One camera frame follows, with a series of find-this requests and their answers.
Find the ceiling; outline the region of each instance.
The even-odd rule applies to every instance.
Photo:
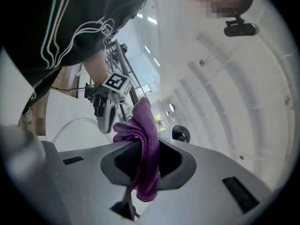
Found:
[[[175,104],[171,115],[190,130],[192,144],[226,154],[270,188],[280,186],[294,144],[287,70],[298,54],[273,5],[254,0],[242,16],[259,26],[255,37],[226,37],[225,20],[209,18],[190,0],[149,0],[139,13],[140,48],[159,71],[164,110]]]

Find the white stripe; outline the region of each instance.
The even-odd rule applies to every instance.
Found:
[[[68,6],[69,1],[70,1],[70,0],[67,0],[66,4],[65,4],[65,6],[64,6],[64,9],[62,10],[62,13],[61,13],[61,15],[60,15],[60,18],[59,18],[59,20],[58,20],[57,26],[56,26],[56,28],[55,28],[55,33],[54,33],[54,45],[55,45],[57,51],[56,51],[55,58],[54,58],[54,64],[56,63],[56,58],[57,58],[57,55],[58,55],[58,53],[59,53],[59,51],[60,51],[60,47],[58,46],[58,44],[57,44],[57,42],[56,42],[57,30],[58,30],[58,28],[59,28],[59,26],[60,26],[61,19],[62,19],[63,15],[64,15],[64,13],[65,13],[65,11],[66,11],[66,8],[67,8],[67,6]]]
[[[111,36],[111,33],[112,33],[112,31],[113,31],[113,28],[114,28],[114,20],[110,18],[110,19],[106,20],[105,22],[102,22],[103,19],[104,19],[104,17],[102,17],[102,18],[99,19],[98,21],[85,22],[85,23],[81,24],[81,25],[76,29],[76,31],[74,32],[74,34],[73,34],[73,36],[72,36],[72,38],[71,38],[71,42],[69,43],[69,45],[68,45],[68,47],[65,49],[65,51],[59,56],[58,62],[56,63],[56,65],[55,65],[54,67],[57,67],[57,66],[60,64],[62,58],[70,52],[70,50],[71,50],[72,47],[73,47],[74,38],[75,38],[77,35],[79,35],[79,34],[81,34],[81,33],[84,33],[84,32],[86,32],[86,33],[99,32],[99,31],[102,30],[103,28],[106,29],[105,26],[107,25],[107,23],[108,23],[109,21],[112,21],[112,27],[110,26],[112,29],[111,29],[111,31],[109,32],[109,34],[108,34],[108,35],[105,35],[104,32],[102,32],[102,33],[105,35],[105,37]],[[95,29],[95,28],[84,28],[84,29],[81,29],[80,31],[78,31],[82,26],[84,26],[84,25],[86,25],[86,24],[90,24],[90,23],[101,23],[101,27],[98,28],[98,29]]]
[[[43,43],[42,43],[42,46],[41,46],[41,49],[40,49],[41,57],[47,63],[47,68],[49,68],[50,62],[44,56],[44,46],[45,46],[45,43],[46,43],[46,41],[48,39],[48,33],[49,33],[50,26],[51,26],[52,18],[53,18],[53,13],[54,13],[54,9],[55,9],[55,3],[56,3],[56,0],[53,0],[52,1],[51,11],[50,11],[50,16],[49,16],[49,20],[48,20],[48,25],[47,25],[47,29],[46,29],[46,33],[45,33],[44,40],[43,40]]]
[[[53,65],[54,65],[54,56],[53,56],[52,52],[50,51],[50,43],[51,43],[51,41],[52,41],[53,34],[54,34],[54,30],[55,30],[55,27],[56,27],[56,23],[57,23],[57,20],[58,20],[58,18],[59,18],[60,11],[61,11],[61,8],[62,8],[62,5],[63,5],[64,1],[65,1],[65,0],[61,0],[61,1],[60,1],[60,6],[59,6],[59,9],[58,9],[58,11],[57,11],[57,14],[56,14],[56,17],[55,17],[55,20],[54,20],[54,24],[53,24],[53,27],[52,27],[50,39],[48,40],[48,44],[47,44],[47,52],[50,54],[50,56],[51,56],[51,58],[52,58],[52,64],[51,64],[50,68],[52,68]]]
[[[59,68],[60,68],[60,67],[54,68],[54,69],[52,70],[52,72],[49,73],[46,77],[48,77],[49,75],[51,75],[52,73],[54,73],[55,71],[57,71]],[[35,91],[35,88],[37,88],[38,85],[40,85],[42,81],[43,81],[43,79],[42,79],[41,81],[39,81],[39,82],[37,82],[36,84],[33,85],[33,93],[32,93],[32,95],[31,95],[31,97],[30,97],[31,101],[37,98],[37,93],[36,93],[36,91]]]

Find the rectangular slot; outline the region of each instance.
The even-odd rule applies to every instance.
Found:
[[[77,163],[81,160],[83,160],[83,158],[81,156],[78,156],[78,157],[72,157],[72,158],[64,159],[62,161],[64,162],[65,165],[70,165],[72,163]]]
[[[222,182],[225,184],[244,214],[259,204],[236,177],[225,178]]]

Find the black cable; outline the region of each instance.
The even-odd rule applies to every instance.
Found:
[[[55,88],[55,87],[51,87],[51,88],[61,90],[61,91],[74,91],[74,90],[83,91],[83,90],[79,90],[79,89],[85,89],[85,88],[61,89],[61,88]]]

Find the black camera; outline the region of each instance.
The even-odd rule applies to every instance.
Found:
[[[224,28],[224,33],[228,37],[238,36],[255,36],[259,33],[259,28],[256,24],[245,23],[245,20],[240,16],[247,12],[251,7],[253,0],[241,0],[236,11],[231,15],[225,17],[234,17],[236,20],[226,21],[227,27]]]

